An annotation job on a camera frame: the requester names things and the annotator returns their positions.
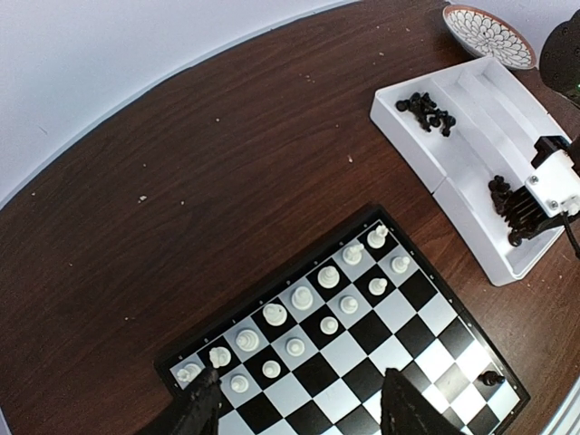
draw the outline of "white tray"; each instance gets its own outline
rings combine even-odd
[[[448,138],[424,131],[398,100],[429,92],[457,118]],[[380,89],[371,119],[407,160],[479,261],[493,285],[522,279],[562,234],[549,230],[513,247],[488,183],[502,175],[519,189],[534,171],[540,136],[564,136],[547,110],[496,59],[487,57]]]

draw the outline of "black square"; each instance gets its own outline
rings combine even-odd
[[[333,426],[313,401],[309,401],[302,408],[294,411],[286,417],[286,421],[298,435],[324,433]]]
[[[367,354],[386,342],[392,335],[387,325],[374,311],[369,312],[351,326],[349,332]]]
[[[481,372],[481,374],[483,374],[485,372],[497,372],[497,371],[498,371],[498,369],[496,368],[496,366],[493,364],[490,364],[490,365],[488,365],[488,367],[486,367],[486,369],[483,372]],[[478,390],[479,394],[481,394],[481,396],[486,401],[489,401],[489,399],[491,399],[493,397],[493,395],[501,388],[501,385],[502,385],[501,383],[498,383],[496,385],[488,387],[479,378],[477,378],[473,382],[473,386]]]
[[[305,320],[303,320],[300,323],[302,329],[304,329],[308,337],[312,340],[312,342],[318,349],[323,349],[329,342],[331,342],[344,332],[343,324],[341,324],[337,319],[336,321],[338,322],[338,331],[336,331],[332,335],[327,335],[323,333],[322,330],[320,329],[320,323],[325,317],[333,317],[334,319],[336,319],[336,316],[328,307],[328,305],[321,306],[318,310],[310,314]]]
[[[469,379],[461,371],[456,363],[453,363],[441,377],[435,381],[437,389],[452,403],[469,386]]]
[[[380,296],[375,296],[369,291],[369,283],[374,278],[384,278],[387,280],[387,288],[385,292]],[[377,306],[385,297],[390,295],[395,290],[395,285],[391,282],[387,275],[384,274],[382,269],[377,265],[374,265],[369,270],[367,270],[361,277],[354,281],[354,285],[362,293],[364,298],[371,304],[372,307]]]
[[[374,229],[377,228],[380,224],[381,223],[374,224],[372,227],[369,228],[368,231],[365,231],[364,234],[362,234],[362,236],[359,237],[359,242],[364,244],[364,247],[367,250],[367,252],[371,254],[371,257],[374,258],[374,261],[377,262],[383,259],[387,254],[389,254],[395,247],[399,245],[397,241],[391,236],[391,234],[389,234],[385,238],[384,245],[379,249],[375,249],[369,246],[369,242],[367,242],[366,238],[369,236],[369,233],[371,231],[374,231]]]
[[[234,407],[227,399],[226,395],[222,392],[221,394],[221,401],[219,401],[220,408],[219,408],[219,417],[224,417],[228,415],[231,411],[234,410]]]
[[[439,334],[439,340],[456,360],[475,341],[473,335],[458,317]]]
[[[435,340],[435,335],[418,315],[407,322],[395,334],[413,358],[417,358]]]
[[[320,353],[295,369],[294,376],[312,397],[338,380],[338,374]]]
[[[265,377],[264,373],[262,372],[262,367],[266,361],[276,361],[280,364],[280,375],[276,379],[270,379]],[[257,384],[260,386],[262,390],[265,390],[270,385],[272,385],[276,380],[282,379],[286,376],[290,371],[286,367],[286,364],[282,361],[280,356],[276,353],[276,351],[272,348],[272,346],[267,346],[265,349],[251,357],[249,360],[244,362],[247,370],[250,372],[252,377],[256,380]]]
[[[343,435],[374,435],[381,428],[362,405],[338,421],[336,427]]]
[[[343,376],[343,381],[359,401],[367,401],[381,390],[384,378],[368,358]]]
[[[336,267],[336,270],[338,270],[338,274],[340,276],[338,284],[333,288],[324,288],[320,284],[318,284],[318,272],[323,267],[327,266]],[[346,286],[348,286],[351,283],[351,281],[346,277],[341,268],[331,258],[322,263],[316,270],[308,274],[306,277],[308,278],[308,281],[310,281],[310,284],[313,285],[313,287],[316,289],[318,294],[324,299],[325,302],[330,301],[333,297],[335,297],[338,293],[344,290],[344,288],[346,288]]]
[[[445,412],[443,412],[442,415],[449,423],[451,423],[457,429],[461,430],[463,429],[463,426],[465,426],[465,424],[463,424],[463,421],[461,421],[461,419],[459,418],[459,415],[457,415],[450,406],[447,408]]]
[[[416,311],[419,311],[431,298],[437,294],[437,290],[420,270],[415,272],[407,281],[399,285],[399,290],[405,295]]]
[[[418,392],[424,392],[431,385],[429,378],[414,361],[411,361],[409,365],[402,370],[402,374],[410,383],[412,383],[413,387],[415,387]]]
[[[272,301],[272,304],[281,305],[282,302],[280,301],[280,299],[276,298],[274,301]],[[252,319],[254,319],[254,322],[256,322],[257,327],[260,328],[260,331],[262,331],[262,333],[264,333],[264,337],[270,343],[275,341],[276,339],[280,338],[282,335],[284,335],[285,333],[290,331],[296,325],[296,320],[290,314],[289,311],[288,311],[288,318],[280,326],[272,326],[271,324],[269,324],[266,321],[266,319],[264,318],[264,315],[262,314],[262,310],[258,310],[256,313],[254,313],[252,315]]]
[[[219,337],[215,342],[210,344],[209,346],[204,347],[201,351],[198,352],[199,358],[205,364],[206,367],[212,367],[211,361],[209,360],[209,351],[211,351],[214,347],[225,347],[229,350],[232,355],[232,361],[226,365],[225,367],[219,367],[217,372],[219,376],[224,376],[228,374],[232,370],[234,370],[240,364],[239,358],[232,350],[231,346],[227,343],[226,339],[222,336]]]
[[[498,417],[489,408],[488,405],[483,407],[478,415],[469,422],[468,428],[473,435],[489,435],[499,425]]]
[[[280,412],[262,392],[237,408],[237,412],[254,433],[260,433],[282,420]]]

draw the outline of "floral pattern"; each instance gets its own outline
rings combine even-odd
[[[465,45],[482,56],[492,55],[508,68],[533,68],[535,57],[527,43],[494,17],[469,9],[445,14],[449,29]]]

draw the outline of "bowl rim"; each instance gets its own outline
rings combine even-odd
[[[451,12],[454,11],[470,11],[470,12],[477,12],[479,14],[482,15],[486,15],[489,18],[492,18],[494,20],[496,20],[497,22],[499,22],[500,24],[503,24],[505,27],[507,27],[509,29],[510,32],[513,32],[520,40],[521,42],[526,46],[526,48],[529,50],[529,53],[531,54],[531,62],[530,65],[528,67],[513,67],[510,66],[510,68],[516,68],[516,69],[521,69],[521,70],[532,70],[534,68],[536,68],[537,66],[537,56],[536,56],[536,51],[534,50],[534,47],[532,47],[532,44],[529,43],[529,41],[524,37],[523,34],[521,34],[513,25],[511,25],[510,23],[506,22],[506,20],[503,20],[501,18],[499,18],[496,15],[493,15],[492,13],[488,12],[488,11],[484,11],[483,9],[479,9],[478,7],[474,7],[474,6],[468,6],[468,5],[447,5],[443,8],[443,20],[445,20],[445,23],[448,24],[448,15]],[[455,32],[455,30],[449,26],[448,24],[448,28],[457,36],[460,37],[460,35],[457,34],[457,32]],[[480,53],[481,55],[485,55],[484,53],[480,52],[479,50],[477,50],[478,53]]]

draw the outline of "wood grain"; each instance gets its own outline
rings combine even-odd
[[[510,433],[539,433],[579,373],[570,247],[562,238],[525,281],[492,287],[369,120],[376,89],[468,60],[443,6],[368,1],[239,45],[104,122],[11,201],[0,405],[14,435],[132,434],[169,402],[152,365],[163,346],[368,202],[411,235],[529,389]],[[536,71],[518,77],[580,133]]]

